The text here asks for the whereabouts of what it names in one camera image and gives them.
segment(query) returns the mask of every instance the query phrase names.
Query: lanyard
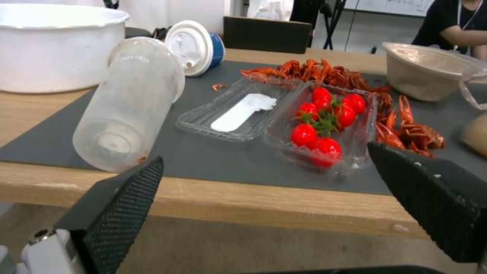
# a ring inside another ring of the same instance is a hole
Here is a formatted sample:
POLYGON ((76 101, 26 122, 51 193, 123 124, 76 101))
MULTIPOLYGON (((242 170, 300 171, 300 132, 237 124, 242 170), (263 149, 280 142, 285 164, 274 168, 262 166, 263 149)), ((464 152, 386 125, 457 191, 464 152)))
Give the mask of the lanyard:
MULTIPOLYGON (((470 20, 467 21, 467 23, 465 23, 465 25, 463 26, 462 30, 465 30, 465 28, 470 24, 472 23, 472 20, 473 18, 475 17, 475 15, 477 15, 477 12, 479 12, 480 8, 482 7, 482 4, 484 3, 484 0, 481 0, 479 5, 477 6, 477 9, 475 10, 475 12, 473 13, 472 17, 470 18, 470 20)), ((457 22, 458 22, 458 25, 460 26, 460 16, 462 14, 462 0, 458 0, 458 17, 457 17, 457 22)), ((457 51, 458 49, 458 46, 454 46, 453 47, 453 50, 454 51, 457 51)))

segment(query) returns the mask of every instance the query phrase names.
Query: person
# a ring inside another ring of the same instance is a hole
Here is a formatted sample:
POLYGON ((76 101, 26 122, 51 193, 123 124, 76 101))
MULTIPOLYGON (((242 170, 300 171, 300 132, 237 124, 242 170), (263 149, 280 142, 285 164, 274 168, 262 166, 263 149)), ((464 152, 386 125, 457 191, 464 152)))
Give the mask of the person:
POLYGON ((412 43, 487 61, 487 0, 435 0, 412 43))

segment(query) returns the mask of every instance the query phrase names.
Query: clear plastic cup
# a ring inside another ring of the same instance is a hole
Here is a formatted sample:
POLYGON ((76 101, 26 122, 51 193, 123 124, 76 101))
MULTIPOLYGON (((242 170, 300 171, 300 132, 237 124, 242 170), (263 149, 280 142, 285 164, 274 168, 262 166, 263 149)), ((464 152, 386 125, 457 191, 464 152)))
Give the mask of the clear plastic cup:
POLYGON ((183 67, 164 43, 122 41, 73 135, 76 152, 102 170, 122 172, 144 161, 171 104, 181 96, 183 67))

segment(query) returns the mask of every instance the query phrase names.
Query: person's arm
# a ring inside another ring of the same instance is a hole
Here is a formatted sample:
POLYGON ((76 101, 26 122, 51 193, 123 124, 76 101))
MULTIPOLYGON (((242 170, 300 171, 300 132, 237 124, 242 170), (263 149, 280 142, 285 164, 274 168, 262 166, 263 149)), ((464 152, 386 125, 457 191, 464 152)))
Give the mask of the person's arm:
POLYGON ((475 58, 487 62, 487 45, 473 47, 472 53, 475 58))
POLYGON ((444 29, 440 34, 448 42, 461 47, 487 45, 487 31, 485 30, 462 30, 455 25, 444 29))

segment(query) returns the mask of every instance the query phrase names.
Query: wooden table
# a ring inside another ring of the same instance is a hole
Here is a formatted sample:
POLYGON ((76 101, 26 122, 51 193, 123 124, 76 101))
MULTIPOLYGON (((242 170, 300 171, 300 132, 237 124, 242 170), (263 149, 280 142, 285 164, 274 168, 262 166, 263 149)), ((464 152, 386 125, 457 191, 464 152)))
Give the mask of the wooden table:
MULTIPOLYGON (((385 74, 382 56, 308 49, 305 55, 228 49, 226 60, 280 64, 326 59, 351 70, 385 74)), ((86 91, 52 95, 0 92, 0 145, 86 91)), ((113 174, 0 162, 0 201, 70 207, 113 174)), ((393 196, 165 177, 150 214, 250 225, 427 237, 393 196)))

